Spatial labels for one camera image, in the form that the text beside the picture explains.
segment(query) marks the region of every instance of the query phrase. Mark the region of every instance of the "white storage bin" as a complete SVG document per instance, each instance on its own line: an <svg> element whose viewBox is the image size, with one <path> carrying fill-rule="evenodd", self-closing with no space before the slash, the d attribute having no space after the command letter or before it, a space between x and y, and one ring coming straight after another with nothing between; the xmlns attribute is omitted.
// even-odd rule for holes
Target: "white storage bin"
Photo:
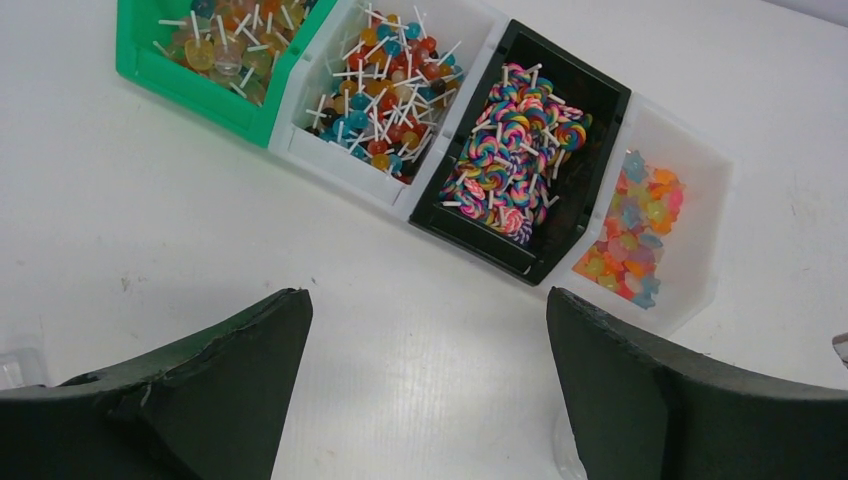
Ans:
<svg viewBox="0 0 848 480"><path fill-rule="evenodd" d="M638 150L653 167L672 170L686 185L680 216L663 237L665 254L655 273L662 284L656 306L648 310L571 270L600 235L627 150ZM670 335L715 297L725 212L735 190L733 172L733 161L714 143L634 93L587 232L548 276L545 289L564 287L628 323Z"/></svg>
<svg viewBox="0 0 848 480"><path fill-rule="evenodd" d="M404 23L415 21L413 5L426 15L427 34L439 42L439 51L462 44L454 52L456 64L465 79L446 112L411 185L386 175L371 165L347 154L301 128L312 123L306 109L314 109L322 94L332 88L333 73L344 70L342 56L359 41L368 25L364 6L371 3L384 15L400 15ZM429 178L444 156L453 130L480 77L503 35L509 19L481 2L462 0L446 4L438 0L376 0L373 2L339 0L321 29L292 69L268 149L299 167L374 204L391 215L406 220L412 213Z"/></svg>

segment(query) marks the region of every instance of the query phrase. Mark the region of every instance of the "white tabletop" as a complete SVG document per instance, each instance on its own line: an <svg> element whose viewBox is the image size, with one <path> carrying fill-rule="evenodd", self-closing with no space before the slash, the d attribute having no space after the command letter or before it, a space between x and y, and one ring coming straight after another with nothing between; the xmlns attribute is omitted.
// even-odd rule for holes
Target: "white tabletop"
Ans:
<svg viewBox="0 0 848 480"><path fill-rule="evenodd" d="M91 3L0 7L0 338L41 339L58 383L308 288L275 478L558 478L546 292L130 85ZM737 156L717 298L672 339L848 388L848 30L757 0L490 3Z"/></svg>

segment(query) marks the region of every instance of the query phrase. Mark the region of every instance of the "star-shaped gummy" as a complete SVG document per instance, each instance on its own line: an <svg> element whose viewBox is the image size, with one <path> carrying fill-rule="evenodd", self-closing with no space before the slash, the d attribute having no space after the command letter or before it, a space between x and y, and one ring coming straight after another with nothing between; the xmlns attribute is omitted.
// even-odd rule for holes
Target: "star-shaped gummy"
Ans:
<svg viewBox="0 0 848 480"><path fill-rule="evenodd" d="M645 159L638 151L625 155L622 170L631 182L642 183L642 180L648 177L648 172L645 170Z"/></svg>

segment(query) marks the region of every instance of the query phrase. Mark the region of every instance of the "plastic storage bin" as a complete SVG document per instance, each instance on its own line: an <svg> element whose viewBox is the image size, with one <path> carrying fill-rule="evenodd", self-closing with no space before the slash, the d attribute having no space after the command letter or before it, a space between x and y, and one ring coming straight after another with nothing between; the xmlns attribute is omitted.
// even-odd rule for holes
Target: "plastic storage bin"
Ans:
<svg viewBox="0 0 848 480"><path fill-rule="evenodd" d="M554 93L565 99L568 105L594 117L587 132L586 146L574 152L560 170L559 180L553 184L553 191L561 201L548 212L547 220L534 231L527 247L454 209L443 207L439 198L439 192L450 177L483 111L489 91L493 85L502 82L504 63L517 63L525 68L541 63L543 76L554 84ZM412 214L411 222L532 285L539 284L584 236L589 221L601 212L606 214L612 191L608 188L599 196L600 186L619 128L624 122L629 98L630 90L620 83L525 25L511 22L451 138L447 154ZM616 174L623 161L623 152L619 153L620 158L615 157L617 168L613 167Z"/></svg>
<svg viewBox="0 0 848 480"><path fill-rule="evenodd" d="M644 310L571 271L597 240L600 224L590 227L593 235L586 240L591 242L575 247L545 286L564 287L622 320L665 337L715 297L725 211L735 190L733 161L715 143L644 97L634 94L628 117L622 129L626 149L638 150L651 166L674 171L686 184L680 217L663 238L665 254L656 271L662 282L655 296L657 305Z"/></svg>
<svg viewBox="0 0 848 480"><path fill-rule="evenodd" d="M300 61L289 75L286 92L277 115L277 125L269 150L299 167L326 179L336 187L351 192L366 202L406 220L433 174L448 140L464 114L483 71L497 48L508 18L483 3L463 0L444 3L438 0L377 0L367 2L385 15L400 15L404 23L415 20L413 5L426 15L427 34L439 41L439 50L462 41L454 52L457 65L466 74L459 92L447 110L429 152L419 158L423 162L411 185L386 175L363 163L338 146L331 145L301 127L312 123L306 109L313 109L321 95L331 90L332 74L343 71L342 56L359 41L367 27L366 3L338 0Z"/></svg>
<svg viewBox="0 0 848 480"><path fill-rule="evenodd" d="M191 0L119 0L116 69L130 81L199 113L260 147L267 147L289 72L303 54L336 0L319 0L281 55L257 107L210 80L163 57L153 41L170 43L174 27L159 25L189 14Z"/></svg>

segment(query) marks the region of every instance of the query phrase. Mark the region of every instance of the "green storage bin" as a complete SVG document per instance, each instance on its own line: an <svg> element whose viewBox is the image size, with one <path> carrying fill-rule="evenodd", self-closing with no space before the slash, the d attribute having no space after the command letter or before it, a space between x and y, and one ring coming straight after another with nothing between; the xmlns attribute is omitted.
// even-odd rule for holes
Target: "green storage bin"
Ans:
<svg viewBox="0 0 848 480"><path fill-rule="evenodd" d="M192 110L262 148L268 146L289 72L336 5L320 0L274 68L265 103L257 107L162 56L174 27L161 19L189 14L191 0L118 0L115 68L130 81Z"/></svg>

